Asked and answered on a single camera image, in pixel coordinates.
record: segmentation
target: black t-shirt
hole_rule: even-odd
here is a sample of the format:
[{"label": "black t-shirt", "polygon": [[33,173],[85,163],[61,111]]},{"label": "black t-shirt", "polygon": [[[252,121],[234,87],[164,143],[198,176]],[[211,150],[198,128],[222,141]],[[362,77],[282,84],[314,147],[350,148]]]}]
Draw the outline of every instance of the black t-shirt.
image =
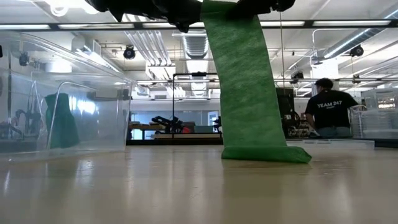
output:
[{"label": "black t-shirt", "polygon": [[315,127],[348,127],[347,109],[357,105],[354,98],[343,91],[323,90],[308,101],[306,114],[314,115]]}]

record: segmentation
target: person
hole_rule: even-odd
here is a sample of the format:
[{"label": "person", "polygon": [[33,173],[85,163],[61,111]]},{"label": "person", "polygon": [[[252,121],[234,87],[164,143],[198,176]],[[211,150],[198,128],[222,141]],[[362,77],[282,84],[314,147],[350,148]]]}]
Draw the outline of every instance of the person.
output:
[{"label": "person", "polygon": [[332,90],[328,78],[318,80],[315,86],[318,94],[310,98],[305,110],[309,125],[324,138],[350,137],[348,109],[358,103],[350,94]]}]

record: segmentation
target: table surface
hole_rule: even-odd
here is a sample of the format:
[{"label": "table surface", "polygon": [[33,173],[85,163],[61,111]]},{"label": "table surface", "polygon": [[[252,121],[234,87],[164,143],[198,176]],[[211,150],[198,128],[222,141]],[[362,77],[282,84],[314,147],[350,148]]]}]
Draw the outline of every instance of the table surface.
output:
[{"label": "table surface", "polygon": [[0,164],[0,223],[398,223],[398,151],[312,148],[310,164],[222,146]]}]

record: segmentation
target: green fabric strip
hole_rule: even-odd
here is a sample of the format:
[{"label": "green fabric strip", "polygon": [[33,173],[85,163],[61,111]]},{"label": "green fabric strip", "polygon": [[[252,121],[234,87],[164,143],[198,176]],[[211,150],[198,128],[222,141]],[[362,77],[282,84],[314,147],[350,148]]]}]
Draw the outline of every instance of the green fabric strip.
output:
[{"label": "green fabric strip", "polygon": [[201,14],[221,85],[223,159],[309,162],[286,145],[259,19],[226,21],[234,4],[204,0]]}]

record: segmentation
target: green object inside bin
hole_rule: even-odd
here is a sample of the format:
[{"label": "green object inside bin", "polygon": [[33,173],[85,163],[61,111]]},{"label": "green object inside bin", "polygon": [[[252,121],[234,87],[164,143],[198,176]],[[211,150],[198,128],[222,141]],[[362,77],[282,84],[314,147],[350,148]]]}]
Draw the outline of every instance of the green object inside bin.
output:
[{"label": "green object inside bin", "polygon": [[57,109],[55,111],[55,119],[51,130],[52,116],[55,108],[57,95],[52,94],[45,97],[47,103],[47,111],[45,112],[45,123],[47,126],[48,137],[51,135],[50,148],[68,148],[79,144],[79,135],[70,108],[69,96],[66,93],[60,93],[58,96]]},{"label": "green object inside bin", "polygon": [[234,4],[204,0],[201,13],[221,85],[222,158],[308,163],[286,144],[259,19],[227,21]]}]

